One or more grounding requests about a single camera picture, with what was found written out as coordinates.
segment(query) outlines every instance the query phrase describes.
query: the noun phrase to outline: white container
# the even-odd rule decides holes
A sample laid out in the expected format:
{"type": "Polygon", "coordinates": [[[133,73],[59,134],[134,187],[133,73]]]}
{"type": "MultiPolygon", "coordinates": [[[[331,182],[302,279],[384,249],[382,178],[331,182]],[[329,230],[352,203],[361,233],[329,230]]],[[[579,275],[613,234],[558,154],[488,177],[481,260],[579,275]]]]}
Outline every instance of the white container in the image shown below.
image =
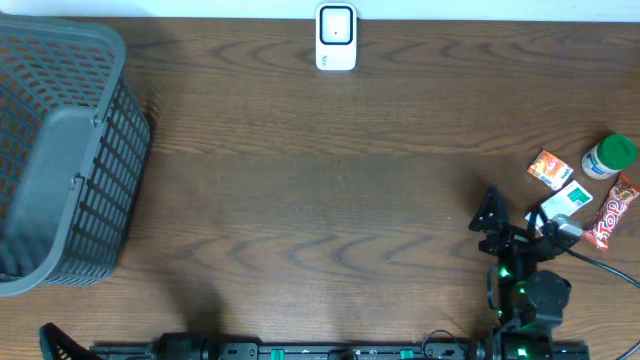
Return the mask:
{"type": "Polygon", "coordinates": [[[582,169],[594,179],[606,179],[636,161],[638,149],[631,139],[615,134],[607,136],[582,157],[582,169]]]}
{"type": "Polygon", "coordinates": [[[587,175],[594,179],[602,180],[612,177],[620,172],[606,167],[598,158],[598,145],[587,151],[582,157],[582,169],[587,175]]]}

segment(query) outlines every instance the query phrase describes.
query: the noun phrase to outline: orange snack packet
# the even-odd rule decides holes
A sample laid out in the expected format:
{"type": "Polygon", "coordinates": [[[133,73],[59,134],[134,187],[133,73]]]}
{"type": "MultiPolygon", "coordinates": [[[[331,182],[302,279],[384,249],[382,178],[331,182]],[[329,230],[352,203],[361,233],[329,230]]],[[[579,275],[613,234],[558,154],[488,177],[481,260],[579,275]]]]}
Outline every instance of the orange snack packet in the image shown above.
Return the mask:
{"type": "Polygon", "coordinates": [[[544,181],[554,191],[562,189],[573,169],[546,150],[542,150],[527,172],[544,181]]]}

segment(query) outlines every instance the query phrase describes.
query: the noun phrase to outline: wood grain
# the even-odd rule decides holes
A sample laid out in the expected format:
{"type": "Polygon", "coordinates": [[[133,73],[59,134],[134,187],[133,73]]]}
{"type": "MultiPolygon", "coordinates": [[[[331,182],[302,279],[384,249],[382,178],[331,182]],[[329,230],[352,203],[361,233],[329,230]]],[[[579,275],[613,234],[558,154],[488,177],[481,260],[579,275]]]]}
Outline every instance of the wood grain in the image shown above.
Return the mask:
{"type": "MultiPolygon", "coordinates": [[[[611,132],[640,143],[638,25],[366,21],[356,70],[323,73],[312,21],[94,21],[127,42],[157,123],[130,237],[100,285],[0,299],[2,359],[38,358],[49,321],[83,345],[481,336],[494,259],[466,227],[488,185],[523,224],[551,194],[525,171],[544,148],[595,196],[586,222],[612,180],[586,178],[581,155],[611,132]]],[[[637,277],[639,220],[607,254],[576,249],[637,277]]],[[[630,285],[568,256],[542,267],[573,284],[558,340],[593,359],[637,341],[630,285]]]]}

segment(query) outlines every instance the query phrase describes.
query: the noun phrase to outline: red candy bar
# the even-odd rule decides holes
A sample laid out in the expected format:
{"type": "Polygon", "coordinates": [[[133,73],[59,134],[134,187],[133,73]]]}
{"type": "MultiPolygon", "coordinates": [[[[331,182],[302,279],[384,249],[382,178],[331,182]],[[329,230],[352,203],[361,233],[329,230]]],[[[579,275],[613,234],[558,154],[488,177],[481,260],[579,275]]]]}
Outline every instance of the red candy bar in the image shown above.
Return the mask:
{"type": "Polygon", "coordinates": [[[604,204],[596,216],[590,230],[585,231],[582,237],[588,240],[602,251],[609,249],[609,236],[625,211],[631,206],[631,202],[640,194],[640,187],[631,183],[631,180],[620,173],[618,181],[613,185],[604,204]]]}

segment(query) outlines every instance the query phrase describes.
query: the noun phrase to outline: gray plastic basket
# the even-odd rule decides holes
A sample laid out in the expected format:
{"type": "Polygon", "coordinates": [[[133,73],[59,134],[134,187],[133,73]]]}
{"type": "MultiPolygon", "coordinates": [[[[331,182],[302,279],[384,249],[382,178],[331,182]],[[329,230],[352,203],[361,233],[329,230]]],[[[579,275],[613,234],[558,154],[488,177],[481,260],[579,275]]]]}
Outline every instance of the gray plastic basket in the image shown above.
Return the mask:
{"type": "Polygon", "coordinates": [[[110,276],[150,128],[113,30],[0,15],[0,296],[110,276]]]}

